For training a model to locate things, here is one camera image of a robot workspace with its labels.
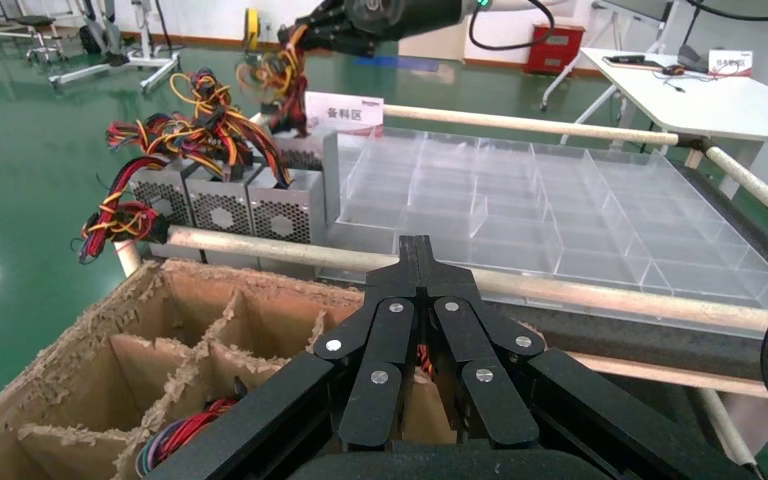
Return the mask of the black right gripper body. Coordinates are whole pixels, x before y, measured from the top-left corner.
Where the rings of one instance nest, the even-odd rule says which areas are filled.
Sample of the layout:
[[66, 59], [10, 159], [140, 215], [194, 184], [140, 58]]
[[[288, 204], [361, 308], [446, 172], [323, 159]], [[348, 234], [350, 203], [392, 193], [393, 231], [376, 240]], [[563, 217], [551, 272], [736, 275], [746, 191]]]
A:
[[381, 40], [395, 41], [460, 23], [462, 1], [358, 0], [345, 1], [352, 26]]

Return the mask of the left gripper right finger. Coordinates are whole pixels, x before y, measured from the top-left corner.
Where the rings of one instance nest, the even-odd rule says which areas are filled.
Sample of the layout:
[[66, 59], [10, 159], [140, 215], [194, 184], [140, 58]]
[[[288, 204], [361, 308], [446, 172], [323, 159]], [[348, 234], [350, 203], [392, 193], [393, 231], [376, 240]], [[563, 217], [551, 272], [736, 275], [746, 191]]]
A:
[[418, 272], [422, 340], [459, 442], [536, 446], [539, 427], [523, 398], [525, 365], [545, 341], [487, 305], [470, 270], [436, 260], [427, 235], [418, 238]]

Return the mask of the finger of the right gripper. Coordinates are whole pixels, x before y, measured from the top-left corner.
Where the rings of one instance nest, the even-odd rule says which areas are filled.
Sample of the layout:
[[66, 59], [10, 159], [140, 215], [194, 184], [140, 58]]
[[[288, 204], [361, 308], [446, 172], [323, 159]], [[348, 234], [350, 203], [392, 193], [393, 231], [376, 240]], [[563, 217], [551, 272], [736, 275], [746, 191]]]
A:
[[298, 51], [323, 50], [371, 58], [379, 41], [354, 30], [334, 31], [326, 27], [282, 27], [277, 37], [282, 46], [291, 45]]
[[344, 0], [322, 1], [309, 14], [300, 17], [299, 24], [325, 30], [349, 30], [352, 27]]

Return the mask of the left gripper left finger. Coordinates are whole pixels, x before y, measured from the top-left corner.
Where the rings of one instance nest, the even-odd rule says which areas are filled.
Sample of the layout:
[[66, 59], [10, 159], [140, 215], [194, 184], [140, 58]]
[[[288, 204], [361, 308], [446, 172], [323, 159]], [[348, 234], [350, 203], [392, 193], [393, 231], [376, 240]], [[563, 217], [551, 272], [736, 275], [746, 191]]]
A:
[[396, 264], [367, 274], [361, 307], [314, 343], [335, 366], [329, 394], [343, 450], [384, 450], [401, 422], [416, 365], [416, 238], [399, 239]]

